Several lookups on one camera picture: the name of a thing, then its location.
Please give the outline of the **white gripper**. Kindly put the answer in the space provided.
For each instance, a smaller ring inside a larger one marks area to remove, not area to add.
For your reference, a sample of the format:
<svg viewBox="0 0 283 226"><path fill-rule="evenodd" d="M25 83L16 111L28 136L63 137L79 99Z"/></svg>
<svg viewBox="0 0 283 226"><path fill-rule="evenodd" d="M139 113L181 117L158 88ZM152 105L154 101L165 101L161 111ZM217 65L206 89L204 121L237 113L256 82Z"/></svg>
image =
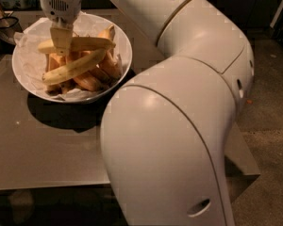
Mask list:
<svg viewBox="0 0 283 226"><path fill-rule="evenodd" d="M40 0L42 11L56 27L50 28L51 40L59 56L68 56L73 39L73 24L82 0Z"/></svg>

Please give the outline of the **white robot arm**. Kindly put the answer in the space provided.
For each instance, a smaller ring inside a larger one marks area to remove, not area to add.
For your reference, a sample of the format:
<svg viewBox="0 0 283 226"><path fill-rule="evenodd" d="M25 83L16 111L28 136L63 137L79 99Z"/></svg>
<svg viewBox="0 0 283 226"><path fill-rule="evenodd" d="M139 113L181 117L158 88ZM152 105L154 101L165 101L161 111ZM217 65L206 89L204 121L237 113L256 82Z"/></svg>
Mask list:
<svg viewBox="0 0 283 226"><path fill-rule="evenodd" d="M164 59L109 101L101 151L134 226L235 226L225 142L254 79L245 35L207 0L110 0Z"/></svg>

